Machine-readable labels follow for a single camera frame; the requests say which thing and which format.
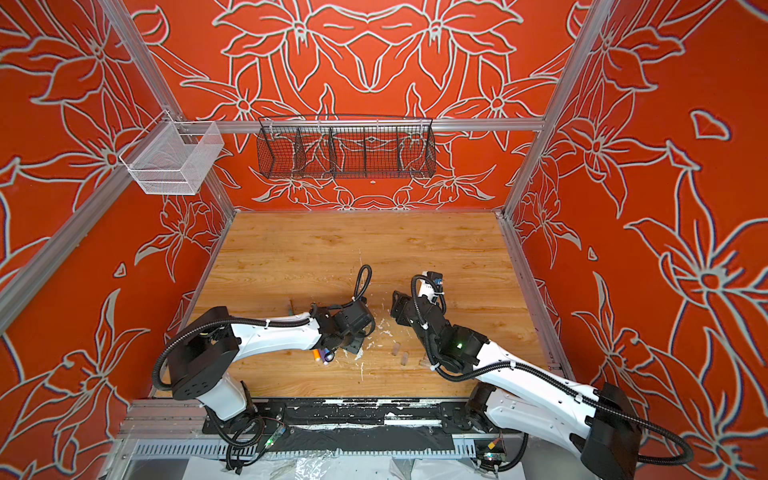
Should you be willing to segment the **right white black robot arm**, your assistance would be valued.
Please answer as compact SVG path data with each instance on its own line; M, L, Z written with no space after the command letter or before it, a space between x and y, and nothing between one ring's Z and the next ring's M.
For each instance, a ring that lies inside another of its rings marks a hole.
M600 479L631 479L642 432L627 395L569 381L522 360L467 327L450 323L429 297L396 291L391 315L412 328L431 367L451 381L474 380L470 405L500 430L517 430L578 457Z

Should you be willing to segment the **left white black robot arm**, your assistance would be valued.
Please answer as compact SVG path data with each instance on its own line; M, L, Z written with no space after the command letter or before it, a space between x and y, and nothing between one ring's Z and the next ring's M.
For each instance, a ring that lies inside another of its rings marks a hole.
M330 362L339 349L358 353L375 327L363 297L271 319L237 317L227 307L217 306L167 342L153 367L152 382L175 400L200 402L215 419L226 422L253 411L247 387L229 375L232 364L293 350L317 350L323 361Z

